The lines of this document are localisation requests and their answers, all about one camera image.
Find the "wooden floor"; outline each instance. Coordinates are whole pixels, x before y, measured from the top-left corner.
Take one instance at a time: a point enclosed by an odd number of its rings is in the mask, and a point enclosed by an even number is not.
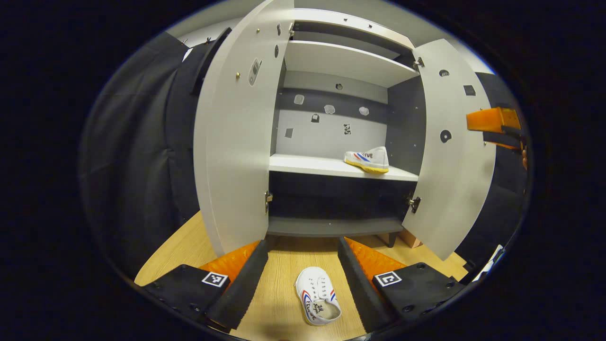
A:
[[[347,279],[337,256],[337,238],[274,237],[273,249],[261,275],[255,296],[237,330],[231,335],[249,340],[347,340],[366,334],[353,302]],[[460,280],[467,271],[465,261],[452,254],[442,261],[425,245],[409,248],[400,238],[393,248],[384,240],[387,235],[353,237],[406,265],[425,262],[446,276]],[[135,278],[146,285],[178,265],[201,266],[215,259],[215,253],[198,212],[170,237],[141,268]],[[305,323],[303,307],[294,283],[304,268],[319,266],[333,282],[341,305],[341,318],[326,326]]]

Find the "open cabinet door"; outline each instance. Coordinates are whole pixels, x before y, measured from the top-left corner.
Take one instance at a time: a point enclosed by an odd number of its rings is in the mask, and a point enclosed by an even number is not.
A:
[[[293,16],[293,0],[258,5],[233,27],[202,85],[194,174],[200,212],[218,257],[267,232],[271,124]]]
[[[490,107],[480,80],[446,40],[413,50],[419,66],[427,130],[419,181],[408,208],[408,231],[445,260],[476,221],[492,181],[496,146],[484,144],[482,132],[467,130],[466,114]]]

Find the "cabinet leg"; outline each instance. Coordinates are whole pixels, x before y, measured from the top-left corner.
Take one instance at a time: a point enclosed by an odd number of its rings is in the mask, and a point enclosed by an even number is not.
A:
[[[398,237],[398,233],[397,232],[392,232],[389,234],[389,243],[387,243],[387,247],[388,248],[392,248],[393,245],[396,243],[396,238]]]

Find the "canvas shoe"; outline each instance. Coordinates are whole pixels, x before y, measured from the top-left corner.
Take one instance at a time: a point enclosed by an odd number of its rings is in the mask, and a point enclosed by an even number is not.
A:
[[[309,324],[323,326],[341,316],[341,306],[326,271],[317,266],[304,269],[295,288]]]
[[[389,171],[385,147],[373,148],[364,153],[345,152],[345,162],[360,167],[368,173],[383,174]]]

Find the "door hinge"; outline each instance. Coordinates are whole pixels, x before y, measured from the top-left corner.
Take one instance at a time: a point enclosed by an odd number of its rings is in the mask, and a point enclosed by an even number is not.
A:
[[[269,203],[273,201],[273,194],[269,191],[265,192],[265,214],[269,211]]]
[[[415,61],[415,63],[413,64],[413,68],[414,68],[415,70],[419,71],[419,65],[420,65],[421,67],[425,67],[425,63],[423,62],[423,59],[421,59],[421,57],[419,57],[419,58],[418,58],[418,59]]]
[[[412,206],[413,213],[416,213],[416,210],[419,208],[419,204],[421,203],[421,197],[416,197],[416,199],[409,199],[408,205]]]

